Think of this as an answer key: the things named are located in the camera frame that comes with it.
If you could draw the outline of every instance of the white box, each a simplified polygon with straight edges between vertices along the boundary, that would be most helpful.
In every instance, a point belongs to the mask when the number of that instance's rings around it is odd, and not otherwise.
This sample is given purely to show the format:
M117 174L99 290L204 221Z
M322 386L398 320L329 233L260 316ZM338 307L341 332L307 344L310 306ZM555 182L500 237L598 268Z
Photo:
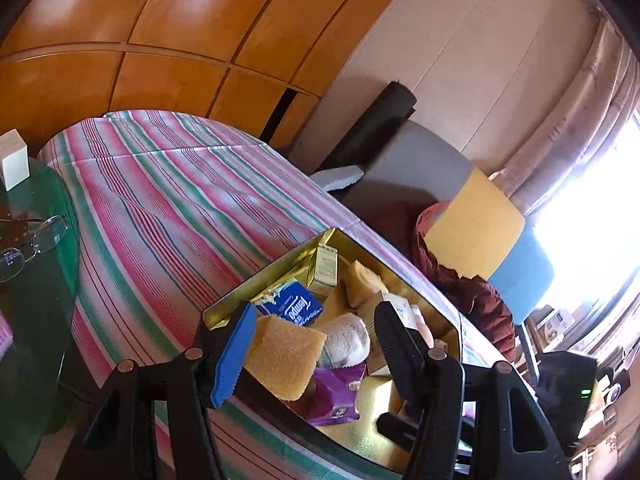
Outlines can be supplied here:
M371 339L371 346L369 350L369 356L367 357L367 372L372 376L390 376L389 367L386 365L385 355L382 353L378 337L376 336L376 329L373 321L373 314L376 307L382 301L389 301L396 312L398 317L402 321L402 324L407 328L413 328L417 330L414 321L414 315L411 313L411 306L409 302L402 296L391 294L390 292L378 291L373 296L367 298L357 309L358 316L364 321Z
M9 191L29 176L27 145L18 130L0 136L0 180Z
M574 323L574 317L564 308L556 311L553 316L546 321L542 333L547 343L551 344Z

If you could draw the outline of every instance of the white wall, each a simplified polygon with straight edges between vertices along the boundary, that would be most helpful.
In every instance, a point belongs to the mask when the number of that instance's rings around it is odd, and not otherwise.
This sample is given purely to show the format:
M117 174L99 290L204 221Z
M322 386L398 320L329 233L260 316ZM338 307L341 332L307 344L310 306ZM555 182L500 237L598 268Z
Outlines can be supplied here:
M580 68L597 27L581 0L394 0L300 133L290 160L314 171L382 89L398 80L412 120L491 173Z

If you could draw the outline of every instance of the pink and green striped blanket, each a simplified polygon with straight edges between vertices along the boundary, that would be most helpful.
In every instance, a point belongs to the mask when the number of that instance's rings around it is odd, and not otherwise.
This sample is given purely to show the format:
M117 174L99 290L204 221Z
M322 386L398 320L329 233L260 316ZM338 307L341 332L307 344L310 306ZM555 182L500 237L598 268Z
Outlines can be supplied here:
M14 332L0 312L0 359L14 342Z
M391 245L269 146L234 128L172 112L113 112L69 127L40 158L62 176L78 213L72 331L100 385L122 359L148 365L183 351L205 308L330 226L385 261L460 328L463 360L501 359ZM235 397L211 420L231 479L368 476L314 455ZM157 424L161 455L171 463L161 405Z

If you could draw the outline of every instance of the curtain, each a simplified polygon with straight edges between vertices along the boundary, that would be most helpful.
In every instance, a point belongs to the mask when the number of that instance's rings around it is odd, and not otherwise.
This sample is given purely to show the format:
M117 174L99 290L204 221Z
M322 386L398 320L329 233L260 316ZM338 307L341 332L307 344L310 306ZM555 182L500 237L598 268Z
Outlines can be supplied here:
M639 100L638 61L602 18L565 94L492 181L524 216L533 214L614 145Z

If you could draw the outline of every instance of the small cardboard box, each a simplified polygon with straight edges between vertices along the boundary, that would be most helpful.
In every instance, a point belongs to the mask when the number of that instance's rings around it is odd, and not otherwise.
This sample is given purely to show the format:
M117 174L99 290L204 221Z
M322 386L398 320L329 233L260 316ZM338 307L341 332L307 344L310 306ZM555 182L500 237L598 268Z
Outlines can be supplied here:
M308 290L326 298L338 284L338 251L328 245L319 244L309 267Z
M364 321L371 339L369 356L367 357L367 372L372 376L391 375L389 367L386 365L382 348L380 348L380 344L378 343L373 321L373 313L382 301L389 301L393 305L405 327L417 330L414 315L411 313L411 306L409 302L401 296L391 294L390 292L377 292L358 307L356 312Z
M0 136L0 180L9 191L28 176L27 145L14 129Z
M562 308L545 319L544 323L541 324L542 326L538 329L538 333L547 344L552 344L556 342L558 338L561 338L573 323L574 317L569 311Z

